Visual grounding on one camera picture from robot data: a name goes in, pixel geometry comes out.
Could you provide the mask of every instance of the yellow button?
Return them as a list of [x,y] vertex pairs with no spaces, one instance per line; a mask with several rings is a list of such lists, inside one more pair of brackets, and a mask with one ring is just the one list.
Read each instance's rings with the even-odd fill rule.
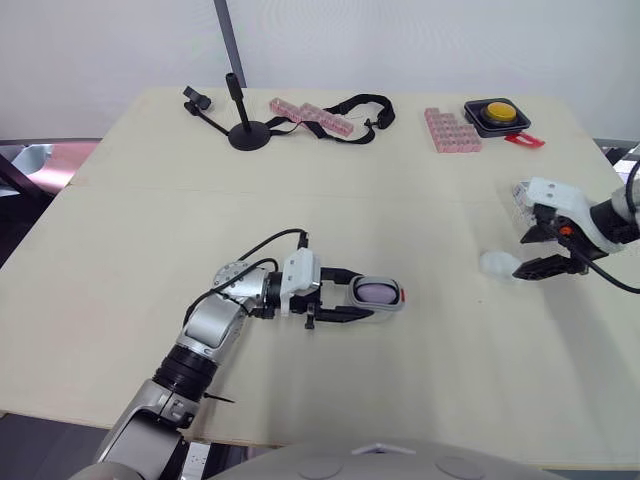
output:
[[512,122],[516,119],[516,109],[508,103],[493,102],[487,105],[487,115],[499,122]]

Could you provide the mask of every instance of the white wall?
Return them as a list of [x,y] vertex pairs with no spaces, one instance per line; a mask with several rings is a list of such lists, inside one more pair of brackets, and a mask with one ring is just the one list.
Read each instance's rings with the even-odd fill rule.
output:
[[228,0],[248,86],[558,96],[640,139],[638,0]]
[[0,0],[0,140],[102,137],[145,87],[228,71],[211,0]]

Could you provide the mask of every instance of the round stand base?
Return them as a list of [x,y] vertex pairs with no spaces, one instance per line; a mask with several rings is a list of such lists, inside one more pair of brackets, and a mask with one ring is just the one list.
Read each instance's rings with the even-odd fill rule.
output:
[[264,147],[271,139],[269,128],[261,122],[249,122],[251,131],[247,132],[241,123],[229,131],[229,143],[238,150],[250,151]]

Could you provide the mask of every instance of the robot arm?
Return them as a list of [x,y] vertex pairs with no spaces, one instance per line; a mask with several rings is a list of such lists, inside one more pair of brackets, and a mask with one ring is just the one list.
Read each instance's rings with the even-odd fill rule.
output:
[[[187,310],[176,343],[155,375],[142,384],[103,440],[96,464],[79,472],[73,480],[102,478],[100,475],[107,474],[127,478],[123,469],[132,479],[177,478],[188,450],[178,429],[191,425],[200,399],[248,316],[273,318],[277,309],[283,316],[289,312],[306,313],[305,326],[312,329],[316,320],[343,323],[374,313],[353,305],[321,308],[322,280],[355,285],[356,280],[367,277],[350,270],[322,268],[316,255],[306,248],[306,232],[300,231],[299,248],[286,259],[282,272],[273,259],[255,263],[246,260],[281,234],[270,237],[216,273],[213,287]],[[275,271],[263,268],[265,263],[274,264]],[[377,283],[396,288],[395,299],[386,305],[375,302],[363,305],[400,309],[404,304],[401,287],[390,280],[384,285],[382,280]]]
[[535,177],[518,184],[514,197],[530,224],[521,243],[557,240],[569,250],[570,257],[553,255],[530,260],[513,276],[541,280],[561,273],[586,274],[591,266],[605,278],[610,277],[606,272],[603,275],[594,260],[618,252],[640,238],[640,215],[632,211],[633,206],[640,205],[640,184],[630,189],[629,200],[627,190],[628,187],[622,187],[611,199],[592,204],[579,189],[558,182]]

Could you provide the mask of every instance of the white object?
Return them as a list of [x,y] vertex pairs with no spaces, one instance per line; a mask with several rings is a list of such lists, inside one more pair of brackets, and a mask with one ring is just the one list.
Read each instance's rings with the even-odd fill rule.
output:
[[[23,148],[11,163],[24,175],[31,175],[44,167],[52,152],[53,145],[30,145]],[[18,191],[0,181],[0,197],[10,195],[18,195]]]
[[289,316],[289,300],[320,286],[320,261],[308,248],[299,248],[284,262],[280,284],[280,315]]
[[522,264],[520,260],[507,252],[485,252],[480,256],[480,270],[497,280],[507,283],[521,282],[513,276]]
[[523,212],[528,213],[531,225],[535,224],[534,205],[546,205],[555,208],[557,215],[567,217],[580,225],[587,238],[603,252],[615,253],[624,248],[600,232],[591,219],[589,210],[595,202],[590,202],[579,188],[555,180],[533,177],[529,182],[517,184],[513,196]]
[[[226,89],[203,93],[216,121],[238,122]],[[352,94],[244,93],[258,120],[276,96],[326,106]],[[145,92],[0,269],[0,410],[110,426],[215,271],[299,226],[324,265],[401,281],[405,309],[313,332],[299,315],[247,320],[213,385],[237,403],[205,404],[188,436],[281,445],[392,432],[547,466],[640,467],[637,296],[597,275],[513,288],[478,271],[491,249],[531,258],[511,222],[516,182],[544,174],[593,200],[620,187],[566,108],[514,96],[544,148],[484,139],[473,158],[444,162],[424,106],[475,96],[393,94],[397,120],[367,146],[298,130],[256,152],[233,149],[180,96]],[[281,260],[294,242],[264,254]],[[636,278],[636,252],[599,263]]]

